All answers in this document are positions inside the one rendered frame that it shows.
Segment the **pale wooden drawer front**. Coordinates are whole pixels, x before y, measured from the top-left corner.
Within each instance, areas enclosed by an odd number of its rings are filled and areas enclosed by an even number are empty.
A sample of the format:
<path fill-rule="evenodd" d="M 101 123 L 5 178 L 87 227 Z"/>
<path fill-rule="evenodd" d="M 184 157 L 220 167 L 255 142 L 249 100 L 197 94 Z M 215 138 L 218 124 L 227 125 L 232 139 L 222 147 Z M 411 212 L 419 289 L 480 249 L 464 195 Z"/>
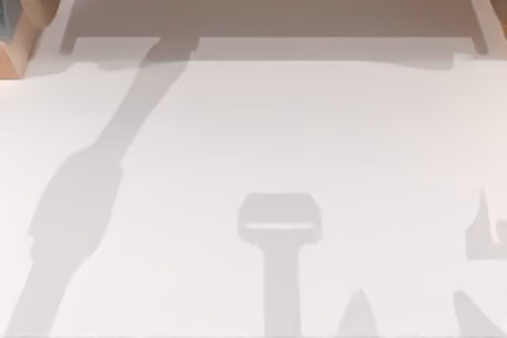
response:
<path fill-rule="evenodd" d="M 22 78 L 61 0 L 0 0 L 0 80 Z"/>

